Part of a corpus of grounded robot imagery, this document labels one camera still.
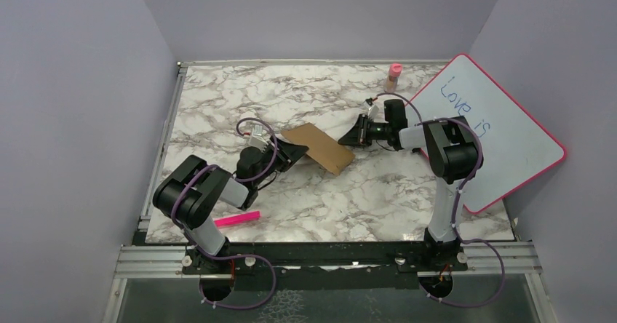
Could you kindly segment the brown cardboard box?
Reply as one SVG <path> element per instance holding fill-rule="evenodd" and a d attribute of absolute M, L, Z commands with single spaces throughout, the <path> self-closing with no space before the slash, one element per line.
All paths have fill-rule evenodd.
<path fill-rule="evenodd" d="M 338 144 L 336 140 L 314 124 L 302 124 L 284 130 L 281 134 L 293 144 L 307 146 L 306 154 L 336 176 L 339 176 L 355 159 L 355 155 L 350 149 Z"/>

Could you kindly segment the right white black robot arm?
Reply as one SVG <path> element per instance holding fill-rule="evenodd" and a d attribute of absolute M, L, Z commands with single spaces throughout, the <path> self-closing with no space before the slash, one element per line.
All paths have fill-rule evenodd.
<path fill-rule="evenodd" d="M 437 270 L 446 264 L 449 252 L 445 245 L 461 240 L 458 218 L 463 187 L 483 164 L 479 138 L 463 116 L 422 120 L 413 105 L 403 100 L 384 102 L 384 122 L 374 120 L 376 105 L 366 101 L 368 111 L 357 117 L 353 127 L 338 143 L 350 147 L 368 147 L 383 140 L 395 151 L 423 150 L 437 179 L 434 208 L 426 227 L 420 250 L 421 263 Z"/>

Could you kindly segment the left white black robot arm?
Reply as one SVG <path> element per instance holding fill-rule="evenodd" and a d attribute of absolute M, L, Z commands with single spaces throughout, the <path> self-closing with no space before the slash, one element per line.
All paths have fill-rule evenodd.
<path fill-rule="evenodd" d="M 218 202 L 239 210 L 249 209 L 260 185 L 270 176 L 288 171 L 308 153 L 305 145 L 267 138 L 262 124 L 248 132 L 249 143 L 239 154 L 234 172 L 188 156 L 159 184 L 152 205 L 183 231 L 201 251 L 201 262 L 217 273 L 228 265 L 228 240 L 219 231 L 211 213 Z"/>

